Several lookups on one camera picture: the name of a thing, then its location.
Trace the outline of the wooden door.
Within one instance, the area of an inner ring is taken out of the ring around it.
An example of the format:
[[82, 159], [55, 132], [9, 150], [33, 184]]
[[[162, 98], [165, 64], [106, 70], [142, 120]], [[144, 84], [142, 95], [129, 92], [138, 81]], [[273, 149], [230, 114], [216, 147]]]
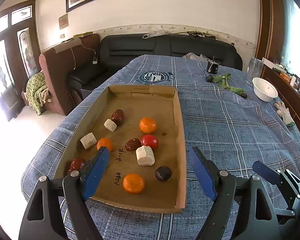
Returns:
[[21, 92], [41, 71], [36, 28], [36, 1], [17, 3], [0, 11], [0, 119], [18, 116], [25, 103]]

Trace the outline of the dark brown round fruit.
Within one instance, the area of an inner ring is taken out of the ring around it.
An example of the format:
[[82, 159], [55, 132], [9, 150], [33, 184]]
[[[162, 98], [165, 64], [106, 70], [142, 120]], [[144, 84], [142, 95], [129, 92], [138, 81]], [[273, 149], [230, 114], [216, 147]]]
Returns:
[[172, 170], [167, 166], [161, 166], [155, 171], [155, 177], [158, 181], [167, 181], [171, 175]]

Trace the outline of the white block far left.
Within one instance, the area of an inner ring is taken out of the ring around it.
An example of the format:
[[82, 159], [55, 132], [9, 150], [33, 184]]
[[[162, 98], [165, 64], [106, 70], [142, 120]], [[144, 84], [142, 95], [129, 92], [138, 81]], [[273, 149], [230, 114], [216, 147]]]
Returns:
[[97, 144], [97, 140], [92, 132], [86, 134], [80, 139], [81, 144], [83, 145], [85, 150], [93, 147]]

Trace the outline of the wooden sideboard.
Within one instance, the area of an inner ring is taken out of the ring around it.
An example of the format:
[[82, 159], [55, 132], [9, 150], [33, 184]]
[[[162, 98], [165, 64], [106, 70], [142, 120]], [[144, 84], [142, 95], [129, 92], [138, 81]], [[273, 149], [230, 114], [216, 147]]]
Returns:
[[[280, 61], [286, 31], [283, 0], [260, 0], [260, 24], [255, 57]], [[265, 66], [261, 77], [278, 90], [300, 131], [300, 94], [275, 70]]]

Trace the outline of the orange tangerine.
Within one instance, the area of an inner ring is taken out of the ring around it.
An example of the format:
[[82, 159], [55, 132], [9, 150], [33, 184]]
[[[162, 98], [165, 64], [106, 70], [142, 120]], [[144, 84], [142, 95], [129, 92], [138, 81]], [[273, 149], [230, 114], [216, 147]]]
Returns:
[[99, 150], [101, 147], [106, 147], [109, 152], [113, 151], [112, 142], [107, 138], [102, 138], [97, 142], [96, 148]]
[[157, 123], [154, 119], [145, 117], [140, 120], [139, 128], [143, 133], [151, 134], [157, 130]]
[[145, 181], [138, 174], [127, 174], [123, 179], [123, 188], [127, 193], [139, 194], [145, 189]]

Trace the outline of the white bowl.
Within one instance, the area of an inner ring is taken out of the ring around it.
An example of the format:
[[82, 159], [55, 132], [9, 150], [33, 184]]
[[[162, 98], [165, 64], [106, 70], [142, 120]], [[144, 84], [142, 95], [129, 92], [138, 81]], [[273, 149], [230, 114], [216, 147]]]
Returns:
[[254, 94], [264, 102], [270, 102], [278, 97], [278, 91], [267, 80], [255, 77], [252, 80]]

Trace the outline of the blue plaid tablecloth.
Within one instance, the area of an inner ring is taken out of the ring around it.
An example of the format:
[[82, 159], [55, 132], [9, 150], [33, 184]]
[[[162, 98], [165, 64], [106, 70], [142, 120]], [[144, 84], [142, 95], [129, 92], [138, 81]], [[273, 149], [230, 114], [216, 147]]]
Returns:
[[[179, 94], [186, 148], [198, 146], [218, 168], [240, 177], [252, 175], [260, 160], [271, 168], [290, 170], [300, 178], [300, 131], [288, 128], [271, 103], [259, 100], [245, 74], [231, 75], [230, 85], [246, 99], [206, 81], [205, 62], [180, 57], [142, 55], [100, 84], [51, 133], [25, 170], [21, 189], [29, 198], [38, 178], [53, 177], [85, 113], [110, 85], [173, 86]], [[90, 214], [104, 239], [194, 239], [212, 207], [191, 168], [187, 170], [186, 208], [178, 215], [126, 211], [88, 201]]]

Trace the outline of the cardboard tray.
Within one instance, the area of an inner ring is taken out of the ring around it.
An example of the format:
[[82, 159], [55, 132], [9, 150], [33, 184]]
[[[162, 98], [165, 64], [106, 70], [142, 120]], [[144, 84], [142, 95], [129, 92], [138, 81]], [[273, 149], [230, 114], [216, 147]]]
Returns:
[[78, 118], [55, 177], [71, 162], [89, 161], [99, 146], [108, 163], [92, 199], [151, 213], [181, 213], [186, 205], [186, 147], [177, 90], [168, 86], [117, 85], [91, 95]]

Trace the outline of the white block beside date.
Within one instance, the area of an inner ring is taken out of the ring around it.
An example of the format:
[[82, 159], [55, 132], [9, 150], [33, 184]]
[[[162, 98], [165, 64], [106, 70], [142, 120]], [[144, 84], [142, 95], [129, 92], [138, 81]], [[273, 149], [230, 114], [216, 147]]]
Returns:
[[115, 122], [113, 122], [111, 119], [107, 119], [105, 122], [104, 122], [104, 127], [111, 131], [111, 132], [114, 132], [116, 129], [117, 129], [117, 124]]

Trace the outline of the red tomato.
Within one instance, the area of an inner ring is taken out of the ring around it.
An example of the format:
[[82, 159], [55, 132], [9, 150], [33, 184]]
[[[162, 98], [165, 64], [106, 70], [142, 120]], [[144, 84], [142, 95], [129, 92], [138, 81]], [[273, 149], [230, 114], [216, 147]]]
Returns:
[[152, 150], [158, 148], [158, 139], [152, 134], [146, 134], [141, 139], [142, 146], [149, 146]]

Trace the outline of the small red date upper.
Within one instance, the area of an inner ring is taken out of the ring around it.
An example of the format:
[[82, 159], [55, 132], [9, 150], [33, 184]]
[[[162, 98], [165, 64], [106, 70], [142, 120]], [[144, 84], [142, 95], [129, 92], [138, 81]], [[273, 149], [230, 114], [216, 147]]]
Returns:
[[125, 114], [123, 110], [117, 109], [111, 116], [111, 120], [117, 125], [121, 126], [125, 120]]

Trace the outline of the large white cylinder block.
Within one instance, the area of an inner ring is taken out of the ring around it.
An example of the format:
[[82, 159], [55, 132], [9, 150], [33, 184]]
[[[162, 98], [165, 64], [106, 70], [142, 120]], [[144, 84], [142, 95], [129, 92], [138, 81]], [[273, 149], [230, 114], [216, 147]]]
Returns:
[[152, 166], [155, 164], [155, 157], [150, 146], [141, 146], [136, 149], [137, 162], [141, 166]]

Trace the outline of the green patterned cloth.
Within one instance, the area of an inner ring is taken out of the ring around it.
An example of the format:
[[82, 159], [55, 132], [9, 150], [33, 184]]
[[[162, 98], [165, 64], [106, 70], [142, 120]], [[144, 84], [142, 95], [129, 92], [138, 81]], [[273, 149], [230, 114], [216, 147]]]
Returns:
[[52, 102], [51, 94], [43, 72], [39, 72], [30, 77], [26, 86], [26, 96], [28, 104], [33, 108], [37, 115], [43, 113], [43, 107], [47, 102]]

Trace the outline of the clear plastic container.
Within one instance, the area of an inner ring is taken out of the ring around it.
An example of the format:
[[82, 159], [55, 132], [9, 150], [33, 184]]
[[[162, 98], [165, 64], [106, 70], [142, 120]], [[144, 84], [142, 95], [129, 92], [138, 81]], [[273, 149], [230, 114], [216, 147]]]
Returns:
[[262, 73], [264, 63], [255, 57], [252, 57], [249, 61], [246, 73], [246, 82], [252, 86], [252, 80], [255, 77], [260, 77]]

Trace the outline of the black sofa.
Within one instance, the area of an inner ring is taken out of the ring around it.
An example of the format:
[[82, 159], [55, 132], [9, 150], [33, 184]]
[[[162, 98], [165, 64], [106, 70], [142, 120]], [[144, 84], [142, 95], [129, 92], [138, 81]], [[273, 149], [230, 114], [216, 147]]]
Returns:
[[143, 38], [142, 34], [109, 35], [102, 39], [97, 52], [97, 63], [91, 60], [81, 69], [71, 71], [66, 77], [69, 90], [92, 91], [104, 81], [141, 55], [161, 55], [183, 57], [188, 53], [215, 59], [222, 66], [243, 69], [243, 60], [235, 46], [219, 41], [213, 36], [163, 35]]

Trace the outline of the small black device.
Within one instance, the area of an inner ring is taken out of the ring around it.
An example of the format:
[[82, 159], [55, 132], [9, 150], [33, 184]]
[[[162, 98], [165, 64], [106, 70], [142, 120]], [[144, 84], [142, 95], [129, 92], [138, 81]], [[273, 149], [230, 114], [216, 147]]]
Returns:
[[213, 57], [213, 59], [208, 61], [207, 72], [215, 75], [218, 72], [218, 67], [219, 67], [219, 63], [218, 61], [216, 61], [215, 57]]

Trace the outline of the green cloth strip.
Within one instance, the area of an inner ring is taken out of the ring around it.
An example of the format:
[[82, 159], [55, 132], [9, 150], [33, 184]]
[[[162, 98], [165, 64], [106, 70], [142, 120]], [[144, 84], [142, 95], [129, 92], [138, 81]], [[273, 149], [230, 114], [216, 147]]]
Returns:
[[233, 87], [229, 84], [230, 79], [231, 79], [231, 74], [226, 73], [223, 75], [213, 76], [212, 82], [216, 83], [219, 87], [225, 90], [238, 94], [239, 96], [245, 95], [245, 92], [242, 88]]

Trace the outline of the white work glove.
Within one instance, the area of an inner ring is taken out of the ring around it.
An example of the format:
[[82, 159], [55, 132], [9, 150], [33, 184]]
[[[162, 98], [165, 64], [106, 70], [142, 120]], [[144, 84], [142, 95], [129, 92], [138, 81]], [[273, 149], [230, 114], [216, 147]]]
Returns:
[[287, 127], [293, 127], [295, 125], [294, 120], [290, 114], [289, 109], [285, 106], [283, 101], [275, 101], [274, 103], [276, 112], [280, 116]]

